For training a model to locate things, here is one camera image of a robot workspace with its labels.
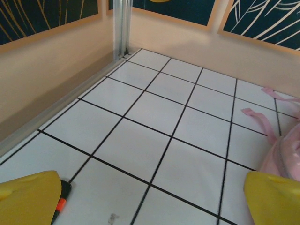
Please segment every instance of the framed picture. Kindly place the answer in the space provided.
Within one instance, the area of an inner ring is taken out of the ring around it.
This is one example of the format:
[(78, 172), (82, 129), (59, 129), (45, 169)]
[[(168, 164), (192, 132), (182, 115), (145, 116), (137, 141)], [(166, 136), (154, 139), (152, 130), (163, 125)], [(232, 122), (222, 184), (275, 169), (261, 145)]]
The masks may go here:
[(0, 53), (101, 18), (101, 0), (1, 0)]
[(300, 1), (230, 0), (219, 34), (300, 55)]
[[(113, 0), (107, 0), (108, 14)], [(133, 11), (187, 26), (210, 30), (221, 0), (133, 0)]]

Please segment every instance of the yellow object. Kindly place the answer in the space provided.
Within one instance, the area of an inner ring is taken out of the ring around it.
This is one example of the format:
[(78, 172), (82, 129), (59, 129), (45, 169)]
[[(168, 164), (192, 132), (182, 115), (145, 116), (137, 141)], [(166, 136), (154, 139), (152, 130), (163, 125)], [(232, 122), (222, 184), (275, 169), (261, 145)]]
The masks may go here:
[(56, 171), (0, 184), (0, 224), (49, 225), (61, 194)]
[(166, 2), (166, 1), (171, 1), (171, 0), (150, 0), (152, 2)]
[(300, 182), (249, 172), (244, 193), (255, 225), (300, 225)]

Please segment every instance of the pink backpack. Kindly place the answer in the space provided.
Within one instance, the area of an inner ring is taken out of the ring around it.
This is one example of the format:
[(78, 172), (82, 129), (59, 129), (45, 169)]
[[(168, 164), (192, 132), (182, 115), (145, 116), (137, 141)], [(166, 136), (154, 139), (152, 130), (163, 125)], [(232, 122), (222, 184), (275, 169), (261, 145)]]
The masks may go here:
[[(270, 88), (262, 90), (275, 99), (300, 103), (300, 99), (282, 98)], [(262, 113), (254, 112), (250, 108), (241, 111), (259, 122), (269, 143), (273, 145), (260, 171), (300, 181), (300, 123), (297, 123), (286, 135), (276, 138), (269, 120)]]

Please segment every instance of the beige wall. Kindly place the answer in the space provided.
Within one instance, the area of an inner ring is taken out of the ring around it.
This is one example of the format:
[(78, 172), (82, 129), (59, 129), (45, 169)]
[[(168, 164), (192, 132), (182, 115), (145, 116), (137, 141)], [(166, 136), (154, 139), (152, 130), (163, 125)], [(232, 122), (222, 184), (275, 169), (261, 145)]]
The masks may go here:
[(130, 44), (300, 97), (300, 57), (217, 34), (229, 0), (221, 0), (212, 31), (133, 12)]
[(104, 16), (0, 55), (0, 141), (113, 60)]

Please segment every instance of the pink strap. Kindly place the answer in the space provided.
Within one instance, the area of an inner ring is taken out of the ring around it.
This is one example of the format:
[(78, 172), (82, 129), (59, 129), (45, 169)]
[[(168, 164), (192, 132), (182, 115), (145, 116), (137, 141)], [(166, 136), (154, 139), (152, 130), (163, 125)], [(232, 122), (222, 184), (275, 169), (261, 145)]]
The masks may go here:
[(274, 134), (272, 125), (270, 124), (267, 117), (265, 117), (265, 115), (263, 115), (260, 112), (254, 112), (250, 108), (242, 109), (241, 111), (245, 115), (253, 117), (260, 124), (260, 126), (262, 127), (262, 130), (267, 135), (268, 141), (269, 141), (270, 144), (273, 145), (276, 142), (277, 138)]
[[(273, 97), (277, 100), (286, 101), (286, 102), (298, 102), (298, 103), (300, 103), (299, 98), (283, 98), (280, 95), (276, 94), (271, 88), (262, 88), (262, 91), (267, 93), (268, 95), (270, 95), (271, 97)], [(298, 111), (296, 117), (297, 117), (298, 121), (300, 121), (300, 112), (299, 111)]]

